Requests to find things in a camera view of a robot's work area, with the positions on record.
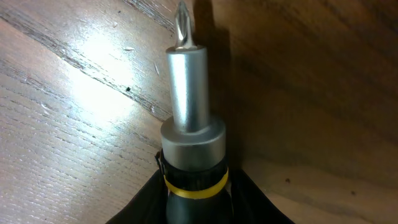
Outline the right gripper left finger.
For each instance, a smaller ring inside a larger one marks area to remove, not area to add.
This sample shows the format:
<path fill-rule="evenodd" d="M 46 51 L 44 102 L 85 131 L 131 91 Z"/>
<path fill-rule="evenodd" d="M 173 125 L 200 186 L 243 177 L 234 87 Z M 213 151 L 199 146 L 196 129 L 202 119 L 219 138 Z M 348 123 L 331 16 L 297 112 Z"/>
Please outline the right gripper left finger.
<path fill-rule="evenodd" d="M 167 197 L 162 173 L 157 170 L 131 201 L 106 224 L 166 224 Z"/>

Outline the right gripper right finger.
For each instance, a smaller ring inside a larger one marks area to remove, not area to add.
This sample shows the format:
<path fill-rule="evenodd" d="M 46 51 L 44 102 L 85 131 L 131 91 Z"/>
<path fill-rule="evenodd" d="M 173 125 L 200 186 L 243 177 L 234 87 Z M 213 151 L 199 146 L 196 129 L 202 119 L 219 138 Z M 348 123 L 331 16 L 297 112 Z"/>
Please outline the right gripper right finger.
<path fill-rule="evenodd" d="M 261 191 L 242 170 L 230 176 L 234 223 L 237 224 L 294 224 Z"/>

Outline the yellow black stubby screwdriver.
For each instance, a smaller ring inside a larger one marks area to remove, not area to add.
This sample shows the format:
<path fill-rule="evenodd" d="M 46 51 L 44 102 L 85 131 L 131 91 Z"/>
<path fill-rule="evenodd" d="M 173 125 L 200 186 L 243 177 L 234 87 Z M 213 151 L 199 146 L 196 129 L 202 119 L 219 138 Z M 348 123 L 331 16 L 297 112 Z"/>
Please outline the yellow black stubby screwdriver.
<path fill-rule="evenodd" d="M 169 191 L 168 223 L 232 223 L 225 186 L 226 127 L 211 115 L 207 49 L 193 40 L 184 1 L 175 12 L 176 43 L 167 49 L 172 117 L 161 126 L 160 164 Z"/>

